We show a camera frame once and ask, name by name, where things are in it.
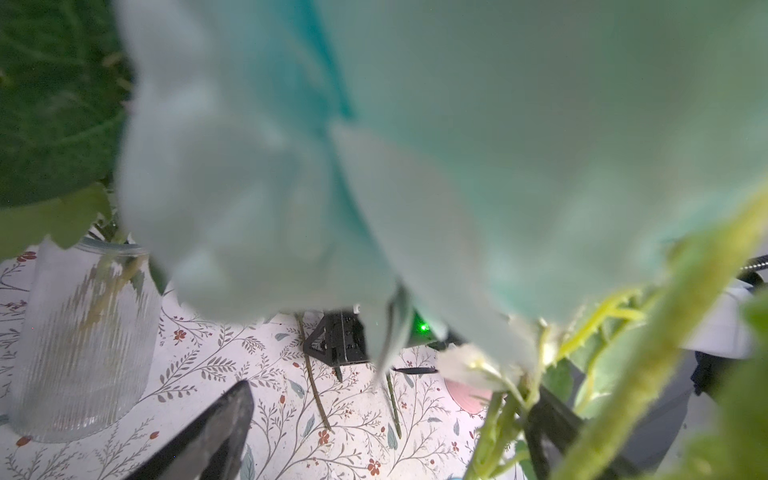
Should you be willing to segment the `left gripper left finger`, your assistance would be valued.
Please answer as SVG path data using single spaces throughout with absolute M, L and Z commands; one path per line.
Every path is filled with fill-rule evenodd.
M 239 381 L 127 478 L 236 478 L 253 412 L 250 384 Z

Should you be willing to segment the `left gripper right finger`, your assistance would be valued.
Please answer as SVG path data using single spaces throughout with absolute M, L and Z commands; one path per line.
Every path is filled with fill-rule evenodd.
M 583 424 L 557 396 L 544 386 L 539 388 L 539 400 L 530 409 L 523 430 L 538 479 L 550 478 Z

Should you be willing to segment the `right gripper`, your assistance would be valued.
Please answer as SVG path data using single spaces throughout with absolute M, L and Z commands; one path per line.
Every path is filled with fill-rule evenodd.
M 369 362 L 364 327 L 352 310 L 325 313 L 304 341 L 303 352 L 329 367 Z

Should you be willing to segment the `orange gerbera flower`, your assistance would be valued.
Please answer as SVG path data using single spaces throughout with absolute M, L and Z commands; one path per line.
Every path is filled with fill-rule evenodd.
M 300 335 L 300 340 L 301 340 L 301 350 L 302 350 L 303 355 L 304 355 L 305 369 L 306 369 L 306 372 L 307 372 L 307 378 L 308 378 L 309 385 L 310 385 L 310 388 L 311 388 L 311 391 L 312 391 L 313 399 L 314 399 L 315 404 L 316 404 L 316 406 L 318 408 L 318 412 L 319 412 L 319 415 L 320 415 L 320 418 L 321 418 L 321 421 L 322 421 L 322 424 L 323 424 L 324 428 L 329 433 L 332 433 L 333 432 L 332 427 L 330 425 L 328 416 L 326 414 L 325 408 L 324 408 L 324 406 L 322 404 L 322 401 L 321 401 L 321 398 L 320 398 L 319 391 L 317 389 L 317 385 L 316 385 L 315 376 L 314 376 L 313 369 L 312 369 L 312 363 L 311 363 L 311 360 L 310 360 L 310 356 L 305 351 L 305 348 L 308 346 L 308 343 L 307 343 L 307 335 L 306 335 L 305 327 L 304 327 L 304 313 L 303 312 L 295 313 L 294 314 L 294 318 L 295 318 L 295 320 L 297 322 L 297 325 L 298 325 L 298 328 L 299 328 L 299 335 Z

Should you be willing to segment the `clear glass vase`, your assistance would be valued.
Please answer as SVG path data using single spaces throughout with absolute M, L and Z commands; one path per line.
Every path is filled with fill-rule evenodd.
M 161 301 L 142 247 L 44 241 L 12 370 L 10 427 L 65 443 L 122 419 L 148 383 Z

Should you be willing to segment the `light blue flower stem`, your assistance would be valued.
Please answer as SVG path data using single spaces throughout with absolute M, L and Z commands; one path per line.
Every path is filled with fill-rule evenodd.
M 763 1 L 119 1 L 123 224 L 199 315 L 531 324 L 660 277 L 767 176 Z

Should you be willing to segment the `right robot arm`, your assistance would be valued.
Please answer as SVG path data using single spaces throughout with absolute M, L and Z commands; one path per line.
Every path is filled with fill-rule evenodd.
M 765 255 L 752 258 L 739 272 L 739 280 L 707 313 L 683 348 L 726 359 L 742 359 L 751 348 L 752 337 L 737 308 L 754 293 L 767 269 Z M 406 323 L 407 348 L 426 345 L 439 352 L 435 367 L 391 367 L 391 372 L 421 376 L 440 374 L 482 392 L 502 391 L 522 378 L 519 369 L 493 364 L 482 352 L 436 323 L 425 321 L 416 311 Z M 303 340 L 302 351 L 331 367 L 338 379 L 342 366 L 370 363 L 367 334 L 359 320 L 359 311 L 339 310 L 323 314 L 314 330 Z

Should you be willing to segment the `pink pencil cup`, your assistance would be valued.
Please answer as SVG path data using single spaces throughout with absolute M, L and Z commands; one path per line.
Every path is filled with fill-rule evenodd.
M 447 393 L 461 410 L 470 415 L 479 415 L 486 411 L 492 396 L 491 391 L 478 389 L 449 379 L 445 379 L 444 384 Z

